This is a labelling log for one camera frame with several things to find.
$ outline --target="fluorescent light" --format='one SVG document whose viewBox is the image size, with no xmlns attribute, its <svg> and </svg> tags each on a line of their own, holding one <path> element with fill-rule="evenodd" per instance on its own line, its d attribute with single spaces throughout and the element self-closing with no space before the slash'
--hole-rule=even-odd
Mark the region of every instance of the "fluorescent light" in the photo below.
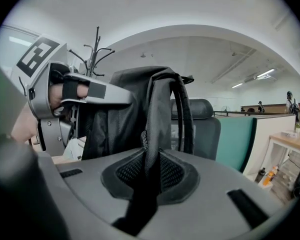
<svg viewBox="0 0 300 240">
<path fill-rule="evenodd" d="M 238 86 L 240 86 L 240 85 L 243 85 L 243 83 L 239 83 L 239 84 L 237 84 L 237 85 L 235 85 L 235 86 L 232 86 L 232 88 L 236 88 L 236 87 L 238 87 Z"/>
<path fill-rule="evenodd" d="M 21 40 L 19 38 L 15 38 L 13 36 L 9 36 L 9 41 L 23 45 L 23 46 L 28 46 L 28 47 L 32 44 L 31 42 L 27 42 L 25 40 Z"/>
<path fill-rule="evenodd" d="M 263 74 L 258 75 L 256 78 L 260 78 L 260 77 L 262 77 L 262 76 L 264 76 L 264 75 L 266 75 L 266 74 L 269 74 L 269 73 L 272 72 L 272 71 L 275 71 L 275 69 L 274 69 L 274 68 L 273 68 L 273 69 L 270 69 L 269 71 L 267 71 L 267 72 L 265 72 L 265 73 L 263 73 Z"/>
</svg>

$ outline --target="chair headrest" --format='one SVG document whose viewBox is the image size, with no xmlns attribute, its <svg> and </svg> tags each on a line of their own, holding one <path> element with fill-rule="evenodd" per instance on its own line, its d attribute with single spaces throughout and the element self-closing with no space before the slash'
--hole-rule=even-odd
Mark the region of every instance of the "chair headrest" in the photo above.
<svg viewBox="0 0 300 240">
<path fill-rule="evenodd" d="M 209 101 L 203 98 L 190 99 L 190 109 L 193 119 L 206 119 L 214 114 L 214 109 Z M 171 100 L 171 118 L 178 119 L 176 100 Z"/>
</svg>

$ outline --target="dark bottle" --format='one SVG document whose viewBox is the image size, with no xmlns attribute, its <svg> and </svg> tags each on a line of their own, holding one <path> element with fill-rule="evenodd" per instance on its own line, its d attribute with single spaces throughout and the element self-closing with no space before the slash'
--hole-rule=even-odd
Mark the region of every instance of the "dark bottle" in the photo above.
<svg viewBox="0 0 300 240">
<path fill-rule="evenodd" d="M 259 183 L 261 179 L 266 175 L 266 168 L 262 168 L 262 170 L 259 170 L 258 175 L 256 176 L 254 182 Z"/>
</svg>

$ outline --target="ceiling track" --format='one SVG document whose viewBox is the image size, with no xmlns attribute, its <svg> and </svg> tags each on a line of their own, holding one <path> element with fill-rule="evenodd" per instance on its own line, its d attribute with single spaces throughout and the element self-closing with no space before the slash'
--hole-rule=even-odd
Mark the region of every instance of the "ceiling track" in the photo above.
<svg viewBox="0 0 300 240">
<path fill-rule="evenodd" d="M 211 84 L 214 84 L 216 81 L 220 80 L 222 77 L 224 77 L 226 74 L 230 73 L 232 70 L 234 70 L 236 67 L 238 67 L 240 64 L 242 64 L 246 59 L 248 59 L 251 55 L 253 55 L 257 50 L 251 49 L 246 55 L 242 56 L 240 59 L 238 59 L 234 64 L 232 64 L 230 67 L 228 67 L 225 71 L 223 71 L 221 74 L 219 74 L 217 77 L 215 77 Z"/>
</svg>

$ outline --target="wooden desk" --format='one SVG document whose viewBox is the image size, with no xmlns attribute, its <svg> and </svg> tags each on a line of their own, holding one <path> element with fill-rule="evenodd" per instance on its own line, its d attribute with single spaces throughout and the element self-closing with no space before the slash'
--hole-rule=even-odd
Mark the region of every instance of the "wooden desk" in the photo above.
<svg viewBox="0 0 300 240">
<path fill-rule="evenodd" d="M 277 156 L 278 154 L 273 154 L 274 145 L 279 145 L 284 148 L 284 152 L 281 155 L 281 158 L 279 160 L 279 168 L 282 165 L 282 163 L 289 158 L 289 152 L 294 151 L 296 153 L 300 154 L 300 133 L 297 138 L 287 137 L 281 132 L 270 135 L 270 141 L 269 146 L 266 151 L 262 168 L 266 168 L 266 170 L 270 170 L 273 166 L 276 166 L 277 164 L 271 164 L 273 156 Z"/>
</svg>

